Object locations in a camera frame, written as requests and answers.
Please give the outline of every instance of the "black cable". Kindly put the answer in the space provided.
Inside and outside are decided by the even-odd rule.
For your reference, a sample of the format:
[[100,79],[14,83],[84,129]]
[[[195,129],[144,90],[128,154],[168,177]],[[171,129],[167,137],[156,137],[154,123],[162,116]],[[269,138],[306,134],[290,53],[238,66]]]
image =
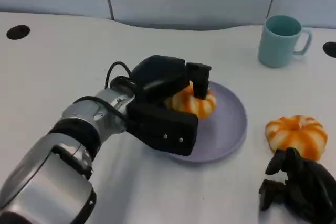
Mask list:
[[117,76],[111,81],[110,89],[112,89],[114,85],[121,85],[129,88],[135,95],[135,98],[138,102],[144,100],[143,89],[139,87],[136,83],[133,83],[129,78],[125,76]]
[[108,103],[107,101],[104,101],[103,99],[100,99],[98,97],[91,97],[91,96],[87,96],[87,97],[81,97],[78,100],[76,100],[73,103],[77,103],[80,101],[93,101],[96,103],[100,103],[101,105],[104,106],[104,108],[108,111],[111,112],[112,114],[116,115],[117,117],[123,119],[124,121],[127,121],[127,117],[120,113],[116,108],[114,108],[110,103]]
[[105,79],[105,88],[107,88],[109,86],[109,80],[110,80],[110,75],[111,75],[111,72],[113,70],[113,68],[117,65],[121,65],[127,72],[127,74],[129,76],[131,76],[131,70],[126,66],[126,64],[122,61],[116,61],[115,63],[113,63],[109,70],[107,71],[107,74],[106,74],[106,79]]

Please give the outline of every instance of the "plate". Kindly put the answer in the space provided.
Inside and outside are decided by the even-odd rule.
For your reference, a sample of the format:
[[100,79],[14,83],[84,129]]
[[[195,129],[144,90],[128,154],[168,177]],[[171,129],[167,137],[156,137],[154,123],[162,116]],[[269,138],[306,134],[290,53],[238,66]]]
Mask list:
[[169,154],[173,158],[204,163],[224,158],[238,149],[246,138],[247,116],[240,99],[228,88],[210,82],[217,108],[198,122],[197,138],[190,156]]

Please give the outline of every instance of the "mug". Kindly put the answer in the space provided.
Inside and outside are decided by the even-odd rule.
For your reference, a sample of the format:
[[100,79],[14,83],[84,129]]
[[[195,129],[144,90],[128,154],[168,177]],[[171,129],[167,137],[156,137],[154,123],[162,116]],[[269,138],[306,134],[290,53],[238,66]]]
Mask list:
[[[302,28],[296,19],[285,15],[269,17],[262,30],[258,58],[262,64],[271,68],[287,65],[293,55],[304,55],[312,40],[309,30]],[[294,51],[301,33],[308,34],[307,43],[301,51]]]

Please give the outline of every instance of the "white table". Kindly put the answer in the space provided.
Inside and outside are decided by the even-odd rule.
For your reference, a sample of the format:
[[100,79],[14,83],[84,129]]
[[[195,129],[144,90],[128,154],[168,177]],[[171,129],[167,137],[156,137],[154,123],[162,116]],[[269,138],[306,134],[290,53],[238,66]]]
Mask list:
[[[8,29],[22,24],[31,28],[26,38],[6,38]],[[260,26],[178,31],[87,17],[0,13],[0,185],[69,104],[103,88],[111,63],[123,60],[133,68],[153,54],[175,56],[211,65],[211,79],[240,97],[248,114],[245,143],[222,161],[193,166],[127,133],[111,137],[94,162],[91,180],[98,202],[88,223],[297,223],[282,207],[259,215],[258,189],[272,157],[265,124],[283,115],[311,115],[325,126],[329,142],[321,163],[336,176],[336,59],[322,51],[336,31],[312,31],[303,60],[269,69],[257,60]],[[118,68],[113,75],[121,73]]]

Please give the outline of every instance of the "toy pumpkin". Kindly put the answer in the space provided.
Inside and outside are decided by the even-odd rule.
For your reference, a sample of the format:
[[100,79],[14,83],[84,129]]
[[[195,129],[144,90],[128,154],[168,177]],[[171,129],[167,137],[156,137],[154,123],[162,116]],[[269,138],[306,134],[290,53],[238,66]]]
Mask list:
[[193,113],[198,118],[203,119],[214,112],[217,101],[214,92],[211,90],[208,90],[204,100],[194,97],[193,83],[190,82],[188,87],[168,98],[165,104],[169,109]]
[[328,136],[314,118],[296,115],[270,121],[266,125],[266,138],[274,152],[293,147],[302,157],[317,161],[324,152]]

